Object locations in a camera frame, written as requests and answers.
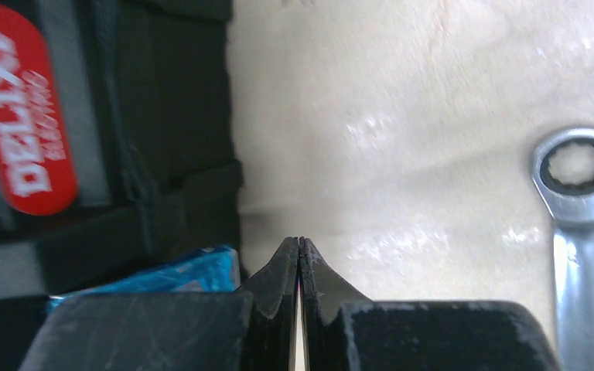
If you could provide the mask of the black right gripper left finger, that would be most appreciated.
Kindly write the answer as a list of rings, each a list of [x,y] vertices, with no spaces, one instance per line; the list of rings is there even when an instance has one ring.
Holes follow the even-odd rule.
[[[23,370],[291,370],[299,241],[232,292],[91,294],[56,308]]]

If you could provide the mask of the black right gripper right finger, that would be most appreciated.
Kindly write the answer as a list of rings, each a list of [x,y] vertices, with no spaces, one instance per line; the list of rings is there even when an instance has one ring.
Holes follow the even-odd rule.
[[[511,301],[374,301],[299,241],[308,370],[557,370],[543,328]]]

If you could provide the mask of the black plastic toolbox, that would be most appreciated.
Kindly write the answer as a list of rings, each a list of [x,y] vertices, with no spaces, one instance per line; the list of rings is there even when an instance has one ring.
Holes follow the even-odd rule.
[[[0,1],[0,370],[56,295],[240,246],[229,1]]]

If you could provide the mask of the silver ratchet wrench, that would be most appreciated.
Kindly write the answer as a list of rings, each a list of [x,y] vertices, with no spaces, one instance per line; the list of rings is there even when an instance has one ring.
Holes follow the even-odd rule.
[[[594,176],[579,185],[553,178],[551,159],[568,145],[594,149],[594,128],[564,128],[534,148],[530,172],[552,221],[555,340],[563,370],[594,370]]]

